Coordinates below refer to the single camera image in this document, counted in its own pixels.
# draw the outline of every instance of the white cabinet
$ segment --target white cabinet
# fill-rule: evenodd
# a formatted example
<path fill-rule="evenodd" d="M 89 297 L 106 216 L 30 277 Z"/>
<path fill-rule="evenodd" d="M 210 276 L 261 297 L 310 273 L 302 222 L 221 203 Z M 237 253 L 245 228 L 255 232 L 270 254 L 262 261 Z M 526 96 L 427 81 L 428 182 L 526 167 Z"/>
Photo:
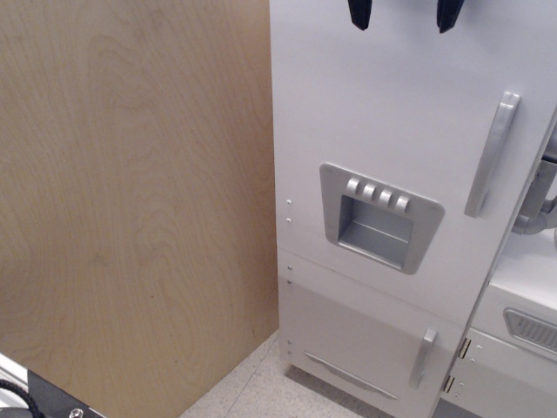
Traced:
<path fill-rule="evenodd" d="M 557 405 L 554 231 L 512 235 L 443 397 L 482 418 L 553 418 Z"/>
<path fill-rule="evenodd" d="M 557 104 L 557 5 L 467 1 L 443 35 L 436 8 L 374 2 L 362 32 L 346 0 L 271 0 L 282 352 L 398 418 L 431 415 Z"/>

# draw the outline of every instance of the oven vent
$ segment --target oven vent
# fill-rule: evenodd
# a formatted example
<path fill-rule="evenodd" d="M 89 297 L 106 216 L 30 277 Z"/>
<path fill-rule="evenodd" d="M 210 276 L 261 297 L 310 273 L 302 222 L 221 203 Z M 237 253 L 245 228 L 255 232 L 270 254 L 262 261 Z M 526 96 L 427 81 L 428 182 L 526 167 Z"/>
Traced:
<path fill-rule="evenodd" d="M 514 309 L 503 315 L 513 337 L 557 354 L 557 325 Z"/>

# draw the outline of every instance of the tile floor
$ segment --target tile floor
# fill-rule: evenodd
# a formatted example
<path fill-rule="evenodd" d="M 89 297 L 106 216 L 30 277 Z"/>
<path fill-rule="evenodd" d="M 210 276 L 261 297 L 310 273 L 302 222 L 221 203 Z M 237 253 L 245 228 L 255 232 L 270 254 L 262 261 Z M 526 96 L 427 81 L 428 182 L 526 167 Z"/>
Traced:
<path fill-rule="evenodd" d="M 278 337 L 276 332 L 180 418 L 391 418 L 281 360 Z M 433 418 L 449 417 L 474 415 L 445 403 Z"/>

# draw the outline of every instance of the wood grain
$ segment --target wood grain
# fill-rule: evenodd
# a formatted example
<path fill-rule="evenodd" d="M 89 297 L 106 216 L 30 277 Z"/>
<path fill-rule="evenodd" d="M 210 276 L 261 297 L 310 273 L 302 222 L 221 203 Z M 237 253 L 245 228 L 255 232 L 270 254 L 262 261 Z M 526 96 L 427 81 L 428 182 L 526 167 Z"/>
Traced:
<path fill-rule="evenodd" d="M 176 417 L 278 326 L 265 0 L 0 3 L 0 351 Z"/>

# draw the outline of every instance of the refrigerator handle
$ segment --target refrigerator handle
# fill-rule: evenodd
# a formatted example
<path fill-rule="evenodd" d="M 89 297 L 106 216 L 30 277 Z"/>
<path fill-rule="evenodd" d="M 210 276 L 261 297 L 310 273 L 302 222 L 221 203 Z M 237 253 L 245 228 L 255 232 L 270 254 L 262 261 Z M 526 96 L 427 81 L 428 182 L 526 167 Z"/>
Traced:
<path fill-rule="evenodd" d="M 421 340 L 421 345 L 419 346 L 418 356 L 414 362 L 414 367 L 412 367 L 412 372 L 410 373 L 410 381 L 408 385 L 411 388 L 417 389 L 421 378 L 424 377 L 424 368 L 426 368 L 427 359 L 429 354 L 432 352 L 433 344 L 437 338 L 437 331 L 432 328 L 426 330 L 424 338 Z"/>
<path fill-rule="evenodd" d="M 472 189 L 468 195 L 468 201 L 464 210 L 464 214 L 472 218 L 478 218 L 480 215 L 481 207 L 491 187 L 493 169 L 507 140 L 507 135 L 511 129 L 519 102 L 520 96 L 518 94 L 506 91 L 497 106 L 495 118 L 493 118 L 491 129 L 487 135 L 486 145 L 481 154 L 478 169 L 473 179 Z"/>

